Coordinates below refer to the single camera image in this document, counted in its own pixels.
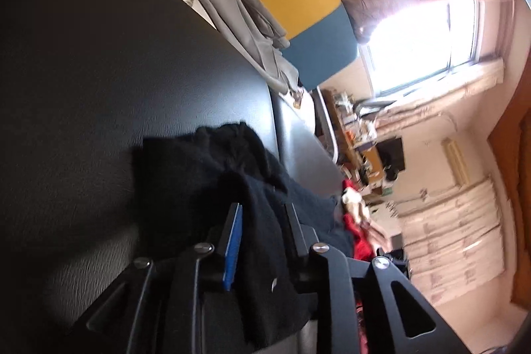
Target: window pane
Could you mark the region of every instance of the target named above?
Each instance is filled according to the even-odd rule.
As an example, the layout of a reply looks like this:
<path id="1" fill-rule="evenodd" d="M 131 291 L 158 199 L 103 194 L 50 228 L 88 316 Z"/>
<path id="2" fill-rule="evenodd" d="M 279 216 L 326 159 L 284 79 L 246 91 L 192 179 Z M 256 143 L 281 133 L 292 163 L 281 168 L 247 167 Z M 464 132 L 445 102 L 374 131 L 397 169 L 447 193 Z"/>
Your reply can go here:
<path id="1" fill-rule="evenodd" d="M 381 92 L 446 68 L 451 51 L 448 4 L 427 3 L 384 19 L 368 48 L 373 85 Z"/>
<path id="2" fill-rule="evenodd" d="M 474 0 L 450 1 L 450 35 L 452 40 L 452 66 L 471 59 L 476 26 Z"/>

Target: screw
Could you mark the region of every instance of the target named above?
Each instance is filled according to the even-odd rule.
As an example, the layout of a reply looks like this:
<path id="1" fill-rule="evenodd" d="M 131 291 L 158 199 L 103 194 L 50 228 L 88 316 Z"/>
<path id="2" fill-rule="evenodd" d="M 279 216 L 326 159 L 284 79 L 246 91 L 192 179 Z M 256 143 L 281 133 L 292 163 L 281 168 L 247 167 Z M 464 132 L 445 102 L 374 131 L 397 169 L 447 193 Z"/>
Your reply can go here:
<path id="1" fill-rule="evenodd" d="M 150 264 L 151 261 L 146 257 L 138 257 L 133 260 L 133 265 L 138 269 L 149 267 Z"/>
<path id="2" fill-rule="evenodd" d="M 325 253 L 330 249 L 326 243 L 316 243 L 312 246 L 312 249 L 317 253 Z"/>
<path id="3" fill-rule="evenodd" d="M 196 251 L 197 253 L 209 253 L 213 250 L 214 247 L 210 243 L 198 243 L 194 246 L 194 251 Z"/>
<path id="4" fill-rule="evenodd" d="M 376 257 L 373 260 L 373 263 L 377 268 L 381 268 L 381 269 L 389 267 L 389 264 L 390 264 L 389 260 L 385 257 Z"/>

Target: leather sofa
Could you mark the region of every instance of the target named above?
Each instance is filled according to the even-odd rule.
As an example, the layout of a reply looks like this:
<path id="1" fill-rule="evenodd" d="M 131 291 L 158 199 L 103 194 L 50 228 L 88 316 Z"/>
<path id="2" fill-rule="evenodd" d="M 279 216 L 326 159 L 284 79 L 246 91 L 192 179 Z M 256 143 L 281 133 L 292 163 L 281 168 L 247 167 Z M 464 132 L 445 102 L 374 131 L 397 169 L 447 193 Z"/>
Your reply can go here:
<path id="1" fill-rule="evenodd" d="M 247 122 L 310 190 L 318 140 L 180 0 L 0 0 L 0 343 L 43 352 L 135 256 L 132 148 Z"/>

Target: dark clothing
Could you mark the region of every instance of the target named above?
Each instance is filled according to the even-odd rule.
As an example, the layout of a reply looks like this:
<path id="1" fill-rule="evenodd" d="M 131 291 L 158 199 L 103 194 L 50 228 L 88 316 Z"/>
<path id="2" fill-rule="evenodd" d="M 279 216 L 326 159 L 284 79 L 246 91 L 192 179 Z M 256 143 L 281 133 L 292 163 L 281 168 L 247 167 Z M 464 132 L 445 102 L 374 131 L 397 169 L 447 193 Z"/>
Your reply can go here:
<path id="1" fill-rule="evenodd" d="M 147 253 L 175 256 L 204 241 L 209 229 L 224 223 L 230 203 L 241 203 L 235 287 L 246 337 L 264 348 L 301 329 L 310 313 L 289 279 L 294 251 L 284 205 L 293 203 L 302 224 L 351 256 L 352 238 L 333 218 L 336 199 L 318 197 L 291 179 L 244 123 L 202 127 L 178 138 L 147 138 L 139 162 Z"/>

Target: air conditioner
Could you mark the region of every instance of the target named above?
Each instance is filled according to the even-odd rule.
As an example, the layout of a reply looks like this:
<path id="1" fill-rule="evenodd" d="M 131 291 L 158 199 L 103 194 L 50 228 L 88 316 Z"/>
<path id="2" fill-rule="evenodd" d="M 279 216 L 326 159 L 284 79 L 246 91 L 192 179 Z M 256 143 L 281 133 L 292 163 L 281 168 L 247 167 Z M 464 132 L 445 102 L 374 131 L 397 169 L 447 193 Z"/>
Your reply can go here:
<path id="1" fill-rule="evenodd" d="M 459 186 L 470 184 L 468 167 L 466 166 L 465 159 L 463 158 L 463 154 L 461 153 L 461 149 L 459 149 L 457 142 L 450 138 L 446 138 L 442 141 L 442 147 L 446 153 L 446 158 L 452 169 L 456 184 Z"/>

